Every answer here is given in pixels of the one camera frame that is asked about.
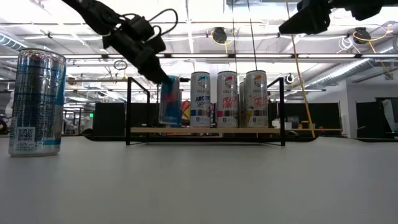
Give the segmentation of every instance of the white table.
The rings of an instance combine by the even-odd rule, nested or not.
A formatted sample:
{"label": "white table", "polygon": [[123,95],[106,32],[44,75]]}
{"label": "white table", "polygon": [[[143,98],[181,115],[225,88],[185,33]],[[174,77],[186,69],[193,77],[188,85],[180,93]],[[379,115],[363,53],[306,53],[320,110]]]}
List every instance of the white table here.
{"label": "white table", "polygon": [[0,223],[398,223],[398,144],[138,144],[62,139],[58,156],[9,157]]}

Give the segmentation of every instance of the ceiling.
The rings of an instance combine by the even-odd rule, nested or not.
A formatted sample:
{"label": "ceiling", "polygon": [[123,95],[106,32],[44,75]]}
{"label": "ceiling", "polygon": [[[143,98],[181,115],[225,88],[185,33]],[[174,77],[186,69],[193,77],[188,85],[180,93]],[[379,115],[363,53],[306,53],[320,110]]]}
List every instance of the ceiling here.
{"label": "ceiling", "polygon": [[[136,13],[146,18],[155,16],[163,9],[173,8],[178,12],[178,25],[167,35],[164,35],[167,50],[164,53],[185,54],[284,54],[293,53],[291,37],[278,36],[278,26],[287,20],[287,8],[284,1],[262,1],[257,4],[250,0],[250,13],[247,4],[236,3],[232,12],[230,0],[146,0],[144,3],[138,0],[101,0],[119,14]],[[293,15],[297,12],[298,1],[290,1],[289,12]],[[364,21],[356,21],[349,11],[335,9],[330,15],[331,25],[326,32],[318,35],[295,35],[297,53],[319,54],[347,54],[369,52],[368,44],[350,44],[350,40],[343,42],[347,34],[352,35],[355,27],[366,27],[372,38],[385,38],[373,42],[379,45],[388,41],[398,32],[395,17],[398,13],[396,7],[385,7],[378,15]],[[172,26],[175,17],[172,13],[157,17],[151,21],[152,25],[160,26],[166,30]],[[227,46],[216,44],[211,38],[211,32],[215,27],[224,27],[228,35]],[[233,30],[236,38],[233,41]],[[45,47],[59,54],[118,54],[114,49],[104,49],[101,36],[87,26],[81,16],[61,0],[13,0],[3,1],[0,7],[0,34],[6,34],[20,43],[32,47]],[[0,55],[16,55],[17,51],[0,45]],[[214,62],[211,60],[186,60],[162,58],[162,68],[170,75],[189,77],[194,71],[203,70],[216,76],[223,70],[237,70],[240,79],[246,72],[254,70],[254,62]],[[86,64],[84,66],[68,66],[67,73],[77,79],[109,79],[123,76],[135,77],[144,87],[156,88],[145,78],[137,73],[133,66],[127,70],[118,72],[113,68],[113,60],[80,59],[69,61]],[[0,63],[15,65],[15,60],[0,60]],[[317,71],[323,71],[336,65],[335,63],[314,63],[306,61],[300,63],[300,71],[303,79],[309,80],[315,77]],[[294,62],[259,62],[257,68],[265,70],[268,74],[268,82],[274,78],[293,74],[297,76],[297,68]],[[67,88],[88,88],[77,84]],[[126,83],[100,83],[100,88],[126,88]],[[181,88],[190,88],[189,83],[183,83]],[[125,93],[118,93],[120,98],[125,98]],[[134,97],[141,99],[143,93],[135,93]],[[183,98],[189,98],[188,91]]]}

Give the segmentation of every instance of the black metal rack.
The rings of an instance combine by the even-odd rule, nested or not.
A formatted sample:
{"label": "black metal rack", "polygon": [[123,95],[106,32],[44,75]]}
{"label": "black metal rack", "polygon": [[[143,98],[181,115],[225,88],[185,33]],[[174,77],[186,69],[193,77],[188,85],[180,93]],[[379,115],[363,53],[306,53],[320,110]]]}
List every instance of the black metal rack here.
{"label": "black metal rack", "polygon": [[[279,138],[259,138],[259,137],[222,137],[222,138],[211,138],[211,137],[196,137],[196,136],[187,136],[187,137],[176,137],[176,136],[150,136],[150,133],[161,133],[160,130],[169,130],[169,128],[154,128],[150,127],[146,128],[134,128],[135,133],[146,133],[145,136],[131,136],[131,83],[134,82],[137,84],[144,92],[147,93],[147,108],[149,108],[150,103],[150,93],[144,88],[140,83],[138,83],[133,77],[127,78],[127,106],[126,106],[126,130],[125,130],[125,140],[126,145],[130,145],[131,141],[133,142],[256,142],[256,143],[265,143],[265,142],[277,142],[280,141],[281,146],[285,146],[285,99],[284,99],[284,79],[277,78],[272,83],[267,85],[269,88],[276,83],[279,83],[279,95],[280,95],[280,103],[279,103],[279,117],[280,117],[280,129],[275,128],[208,128],[207,131],[215,131],[217,130],[219,133],[251,133],[249,130],[253,130],[252,133],[276,133],[279,134]],[[147,114],[147,124],[149,124],[149,115]],[[185,133],[189,133],[190,130],[193,133],[197,133],[195,128],[178,128],[184,130]]]}

